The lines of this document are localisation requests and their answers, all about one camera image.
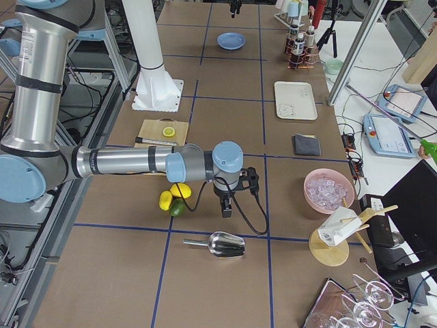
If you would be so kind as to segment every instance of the blue cable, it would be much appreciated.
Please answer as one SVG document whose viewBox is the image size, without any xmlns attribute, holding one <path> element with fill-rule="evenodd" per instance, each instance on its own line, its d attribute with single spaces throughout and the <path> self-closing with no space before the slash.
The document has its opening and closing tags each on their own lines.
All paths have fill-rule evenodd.
<svg viewBox="0 0 437 328">
<path fill-rule="evenodd" d="M 411 300 L 411 306 L 408 309 L 407 317 L 405 318 L 404 327 L 401 327 L 401 328 L 407 328 L 408 319 L 410 318 L 410 314 L 411 314 L 411 311 L 412 311 L 412 306 L 414 305 L 414 301 L 416 301 L 416 297 L 417 297 L 417 295 L 419 293 L 419 289 L 422 287 L 422 285 L 425 283 L 425 281 L 428 278 L 430 278 L 430 277 L 432 277 L 432 275 L 428 275 L 427 277 L 423 278 L 421 283 L 417 286 L 416 291 L 414 292 L 414 296 L 412 297 L 412 300 Z"/>
</svg>

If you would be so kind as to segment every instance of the white tray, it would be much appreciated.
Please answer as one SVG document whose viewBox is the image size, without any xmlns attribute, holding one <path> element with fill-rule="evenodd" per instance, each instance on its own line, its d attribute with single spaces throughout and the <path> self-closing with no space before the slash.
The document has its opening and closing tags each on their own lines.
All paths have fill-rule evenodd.
<svg viewBox="0 0 437 328">
<path fill-rule="evenodd" d="M 313 90 L 305 82 L 275 82 L 274 97 L 278 118 L 286 120 L 315 120 Z"/>
</svg>

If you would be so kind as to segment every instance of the blue joint cap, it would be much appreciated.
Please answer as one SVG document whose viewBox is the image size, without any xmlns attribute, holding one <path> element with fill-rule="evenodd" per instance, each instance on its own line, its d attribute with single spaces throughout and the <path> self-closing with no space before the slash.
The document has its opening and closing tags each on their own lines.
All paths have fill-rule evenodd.
<svg viewBox="0 0 437 328">
<path fill-rule="evenodd" d="M 21 3 L 35 9 L 52 9 L 63 5 L 67 1 L 68 0 L 20 0 Z"/>
<path fill-rule="evenodd" d="M 41 171 L 23 157 L 0 155 L 0 199 L 25 203 L 41 197 L 46 180 Z"/>
<path fill-rule="evenodd" d="M 7 20 L 1 22 L 0 25 L 3 25 L 4 27 L 20 27 L 20 26 L 23 26 L 21 21 L 19 19 L 17 19 L 17 18 L 7 19 Z"/>
<path fill-rule="evenodd" d="M 169 182 L 185 182 L 186 168 L 184 158 L 179 152 L 168 154 L 165 158 L 165 171 Z"/>
<path fill-rule="evenodd" d="M 20 55 L 21 43 L 10 38 L 0 40 L 0 49 L 5 55 L 10 57 L 16 57 Z"/>
<path fill-rule="evenodd" d="M 232 141 L 224 141 L 212 151 L 214 164 L 224 172 L 236 173 L 243 167 L 243 151 Z"/>
<path fill-rule="evenodd" d="M 106 29 L 97 29 L 94 31 L 79 31 L 76 39 L 80 41 L 103 41 L 106 36 Z"/>
</svg>

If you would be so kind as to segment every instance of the blue plate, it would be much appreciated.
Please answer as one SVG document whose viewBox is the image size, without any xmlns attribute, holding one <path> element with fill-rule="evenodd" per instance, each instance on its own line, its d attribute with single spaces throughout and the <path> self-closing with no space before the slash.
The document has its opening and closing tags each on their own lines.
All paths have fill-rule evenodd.
<svg viewBox="0 0 437 328">
<path fill-rule="evenodd" d="M 237 50 L 244 46 L 246 39 L 239 33 L 223 33 L 218 36 L 217 43 L 223 49 Z"/>
</svg>

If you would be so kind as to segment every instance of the blue and white device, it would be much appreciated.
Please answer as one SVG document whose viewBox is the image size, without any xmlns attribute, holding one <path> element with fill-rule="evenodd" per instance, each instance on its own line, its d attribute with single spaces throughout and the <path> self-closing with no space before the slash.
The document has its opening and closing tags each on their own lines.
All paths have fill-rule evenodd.
<svg viewBox="0 0 437 328">
<path fill-rule="evenodd" d="M 401 118 L 405 123 L 413 123 L 425 106 L 428 97 L 423 93 L 414 92 L 398 84 L 389 86 L 378 99 L 378 105 L 391 115 Z"/>
<path fill-rule="evenodd" d="M 405 130 L 384 115 L 367 114 L 363 126 L 371 149 L 378 155 L 413 159 L 416 152 Z"/>
</svg>

